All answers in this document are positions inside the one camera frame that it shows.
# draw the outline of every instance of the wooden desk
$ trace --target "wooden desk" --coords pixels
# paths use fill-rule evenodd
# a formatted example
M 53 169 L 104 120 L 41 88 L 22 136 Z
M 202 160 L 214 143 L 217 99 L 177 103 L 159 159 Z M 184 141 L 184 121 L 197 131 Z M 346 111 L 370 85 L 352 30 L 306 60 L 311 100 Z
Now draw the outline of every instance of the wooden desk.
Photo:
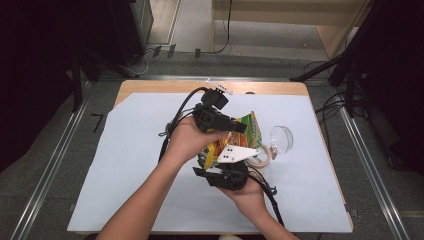
M 283 159 L 270 163 L 264 175 L 278 188 L 275 198 L 286 227 L 293 232 L 351 232 L 352 221 L 345 210 L 305 85 L 221 83 L 235 93 L 228 97 L 229 103 L 222 112 L 239 117 L 254 110 L 264 142 L 269 141 L 272 126 L 281 122 L 293 132 L 293 149 Z M 158 133 L 163 132 L 175 115 L 186 93 L 199 86 L 210 87 L 203 81 L 182 80 L 129 80 L 122 84 L 68 231 L 97 232 L 103 227 L 154 169 L 163 141 Z M 200 96 L 195 94 L 187 108 L 200 102 Z M 195 176 L 192 167 L 198 167 L 195 160 L 189 161 L 179 172 L 152 232 L 258 233 L 228 198 L 211 188 L 205 179 Z M 267 204 L 273 214 L 269 201 Z
M 212 0 L 212 51 L 215 20 L 227 20 L 229 3 L 229 0 Z M 316 26 L 331 59 L 362 20 L 368 3 L 369 0 L 233 0 L 231 21 Z

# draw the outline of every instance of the white tabletop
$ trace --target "white tabletop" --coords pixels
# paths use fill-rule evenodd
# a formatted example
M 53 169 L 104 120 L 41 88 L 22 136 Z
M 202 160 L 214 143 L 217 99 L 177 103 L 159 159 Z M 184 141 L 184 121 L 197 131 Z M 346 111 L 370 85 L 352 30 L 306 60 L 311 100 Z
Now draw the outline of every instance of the white tabletop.
M 186 93 L 133 93 L 108 115 L 105 130 L 82 187 L 68 231 L 97 232 L 143 183 L 157 164 L 164 131 Z M 200 102 L 196 94 L 186 105 Z M 352 232 L 343 195 L 308 96 L 233 95 L 221 112 L 241 117 L 254 111 L 269 144 L 273 126 L 288 127 L 293 148 L 265 169 L 277 186 L 284 223 L 292 232 Z M 187 163 L 161 208 L 153 232 L 257 233 L 234 203 Z

